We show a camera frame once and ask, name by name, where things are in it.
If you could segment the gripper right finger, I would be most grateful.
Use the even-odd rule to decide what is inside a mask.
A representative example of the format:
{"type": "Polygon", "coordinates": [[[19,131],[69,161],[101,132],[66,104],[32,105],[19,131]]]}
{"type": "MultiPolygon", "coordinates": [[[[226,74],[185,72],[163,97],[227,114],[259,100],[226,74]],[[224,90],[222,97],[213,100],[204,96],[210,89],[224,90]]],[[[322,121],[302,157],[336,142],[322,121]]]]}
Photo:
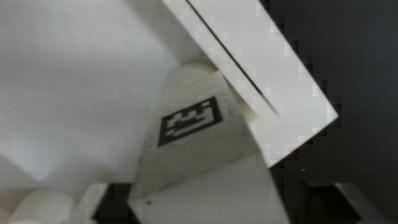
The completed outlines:
{"type": "Polygon", "coordinates": [[[352,183],[307,184],[302,224],[394,224],[352,183]]]}

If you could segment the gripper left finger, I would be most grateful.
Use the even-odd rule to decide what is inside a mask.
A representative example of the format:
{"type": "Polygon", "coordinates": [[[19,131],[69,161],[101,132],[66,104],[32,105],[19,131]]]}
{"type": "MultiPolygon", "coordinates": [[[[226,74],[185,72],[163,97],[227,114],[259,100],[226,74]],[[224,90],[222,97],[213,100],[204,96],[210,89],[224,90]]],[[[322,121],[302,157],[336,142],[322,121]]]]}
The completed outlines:
{"type": "Polygon", "coordinates": [[[140,224],[128,203],[130,183],[92,184],[83,193],[69,224],[140,224]]]}

